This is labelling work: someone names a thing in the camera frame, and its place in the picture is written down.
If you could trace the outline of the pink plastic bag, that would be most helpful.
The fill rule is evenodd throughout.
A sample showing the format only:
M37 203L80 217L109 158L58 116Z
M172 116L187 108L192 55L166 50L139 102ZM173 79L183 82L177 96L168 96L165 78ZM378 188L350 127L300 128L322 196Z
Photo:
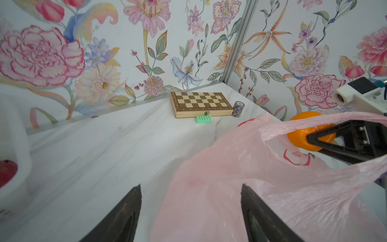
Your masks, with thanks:
M150 241L246 242L243 185L306 242L386 241L385 226L356 197L387 171L387 158L332 169L286 139L296 130L348 120L387 122L360 112L288 122L260 115L228 132L176 171Z

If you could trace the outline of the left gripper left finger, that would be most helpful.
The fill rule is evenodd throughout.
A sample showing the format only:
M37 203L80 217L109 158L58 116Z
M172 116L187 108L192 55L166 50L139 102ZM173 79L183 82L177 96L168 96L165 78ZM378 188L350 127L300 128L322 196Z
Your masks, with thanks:
M141 186L133 187L91 230L83 242L132 242L142 206Z

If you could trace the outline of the red dragon fruit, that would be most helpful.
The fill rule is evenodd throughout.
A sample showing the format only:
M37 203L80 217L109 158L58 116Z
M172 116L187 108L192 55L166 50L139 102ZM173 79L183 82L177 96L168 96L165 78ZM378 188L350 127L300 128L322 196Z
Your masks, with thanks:
M11 160L2 160L0 166L0 187L3 187L14 177L18 170L18 165Z

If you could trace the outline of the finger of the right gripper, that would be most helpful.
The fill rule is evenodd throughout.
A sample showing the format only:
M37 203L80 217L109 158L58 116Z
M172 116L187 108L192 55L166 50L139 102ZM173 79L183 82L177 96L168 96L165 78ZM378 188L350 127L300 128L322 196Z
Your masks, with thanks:
M350 120L306 136L320 153L349 164L387 154L387 127L375 122Z

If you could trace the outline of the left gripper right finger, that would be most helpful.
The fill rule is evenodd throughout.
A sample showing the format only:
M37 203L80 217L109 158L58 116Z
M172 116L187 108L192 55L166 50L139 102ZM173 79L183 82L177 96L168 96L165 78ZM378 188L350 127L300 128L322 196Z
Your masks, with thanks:
M241 189L241 209L250 242L303 241L246 184Z

